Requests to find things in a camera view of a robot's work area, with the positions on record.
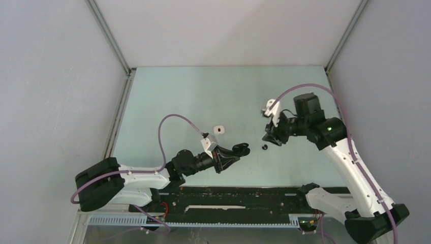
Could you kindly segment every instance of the light blue table surface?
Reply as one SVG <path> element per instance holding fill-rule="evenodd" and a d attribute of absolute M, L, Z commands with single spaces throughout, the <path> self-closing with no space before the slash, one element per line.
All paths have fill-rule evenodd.
<path fill-rule="evenodd" d="M 251 153 L 217 174 L 207 169 L 186 178 L 187 186 L 345 186 L 331 161 L 304 137 L 282 147 L 261 147 L 265 125 L 261 109 L 292 86 L 316 83 L 329 87 L 323 67 L 166 67 L 138 68 L 121 121 L 113 156 L 120 164 L 155 167 L 163 163 L 157 140 L 161 119 L 170 113 L 189 118 L 204 132 L 223 125 L 219 145 L 247 142 Z M 317 88 L 287 94 L 282 108 L 294 111 L 294 96 L 314 92 L 326 117 L 338 117 L 332 97 Z M 184 120 L 171 117 L 162 126 L 167 160 L 188 149 L 203 152 L 201 136 Z"/>

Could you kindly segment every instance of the white wall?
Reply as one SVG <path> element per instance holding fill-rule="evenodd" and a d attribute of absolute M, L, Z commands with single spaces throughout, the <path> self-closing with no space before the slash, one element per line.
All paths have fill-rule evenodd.
<path fill-rule="evenodd" d="M 361 156 L 410 216 L 400 243 L 429 243 L 431 3 L 371 1 L 331 78 Z"/>
<path fill-rule="evenodd" d="M 66 243 L 124 73 L 84 0 L 2 1 L 0 242 Z"/>
<path fill-rule="evenodd" d="M 326 65 L 360 0 L 97 0 L 128 64 Z"/>

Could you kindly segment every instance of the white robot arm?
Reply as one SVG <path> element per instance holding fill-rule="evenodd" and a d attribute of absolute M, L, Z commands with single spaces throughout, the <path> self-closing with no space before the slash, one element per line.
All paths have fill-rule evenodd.
<path fill-rule="evenodd" d="M 273 105 L 274 102 L 274 99 L 269 100 L 262 109 L 263 115 L 271 118 L 271 122 L 265 128 L 266 135 L 262 139 L 282 146 L 290 136 L 306 136 L 318 150 L 333 160 L 353 197 L 353 200 L 343 199 L 311 183 L 298 190 L 300 204 L 318 209 L 343 223 L 347 232 L 359 244 L 369 243 L 392 230 L 383 201 L 397 225 L 409 215 L 406 206 L 395 204 L 376 182 L 352 141 L 356 160 L 353 159 L 345 125 L 339 118 L 325 118 L 316 95 L 310 93 L 296 96 L 294 103 L 297 114 L 291 118 L 282 113 L 279 102 Z M 376 196 L 362 169 L 374 183 L 383 200 Z"/>
<path fill-rule="evenodd" d="M 160 168 L 139 168 L 121 165 L 116 158 L 106 158 L 75 177 L 82 211 L 94 211 L 106 204 L 132 204 L 144 210 L 160 204 L 160 189 L 179 187 L 184 176 L 214 167 L 221 173 L 241 157 L 250 153 L 247 143 L 234 145 L 232 150 L 218 145 L 214 135 L 204 134 L 204 152 L 196 156 L 181 150 Z"/>

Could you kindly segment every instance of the red wire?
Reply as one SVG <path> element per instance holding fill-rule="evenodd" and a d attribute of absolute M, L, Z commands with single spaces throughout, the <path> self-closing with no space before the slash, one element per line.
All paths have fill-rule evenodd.
<path fill-rule="evenodd" d="M 317 216 L 317 212 L 319 212 L 319 218 L 318 219 L 316 219 L 316 216 Z M 321 218 L 322 218 L 322 212 L 320 212 L 319 210 L 317 210 L 317 209 L 314 209 L 314 221 L 319 221 Z"/>
<path fill-rule="evenodd" d="M 164 205 L 166 208 L 165 214 L 163 215 L 163 217 L 166 217 L 166 215 L 168 214 L 168 211 L 169 211 L 168 204 L 166 202 L 162 202 L 161 204 Z"/>

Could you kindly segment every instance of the small white object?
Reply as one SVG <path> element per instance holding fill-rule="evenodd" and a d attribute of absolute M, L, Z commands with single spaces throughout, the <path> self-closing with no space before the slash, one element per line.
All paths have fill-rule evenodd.
<path fill-rule="evenodd" d="M 223 135 L 225 133 L 224 126 L 214 126 L 214 135 Z"/>

